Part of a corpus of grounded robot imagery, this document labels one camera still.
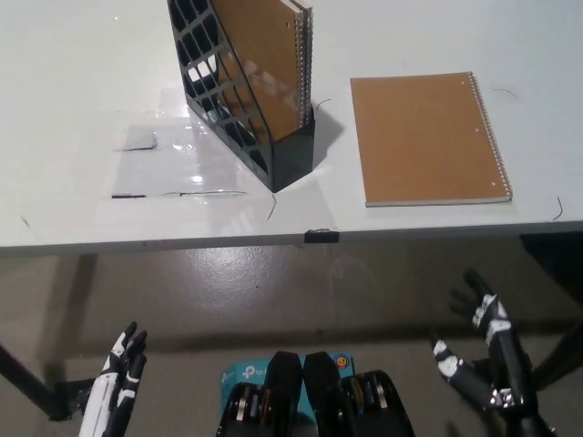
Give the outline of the black and white right hand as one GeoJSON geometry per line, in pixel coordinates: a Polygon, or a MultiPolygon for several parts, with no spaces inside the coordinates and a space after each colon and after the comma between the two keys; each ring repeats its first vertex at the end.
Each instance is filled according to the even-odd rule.
{"type": "Polygon", "coordinates": [[[481,361],[464,360],[435,334],[431,347],[441,377],[466,401],[483,410],[536,411],[531,367],[502,301],[476,270],[467,270],[464,281],[475,296],[452,289],[450,309],[468,319],[480,333],[488,356],[481,361]]]}

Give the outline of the white and black left hand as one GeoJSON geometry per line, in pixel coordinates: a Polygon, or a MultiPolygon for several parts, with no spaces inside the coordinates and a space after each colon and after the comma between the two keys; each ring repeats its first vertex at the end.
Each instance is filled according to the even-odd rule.
{"type": "Polygon", "coordinates": [[[87,400],[80,437],[122,437],[134,410],[147,363],[148,333],[132,321],[110,349],[87,400]]]}

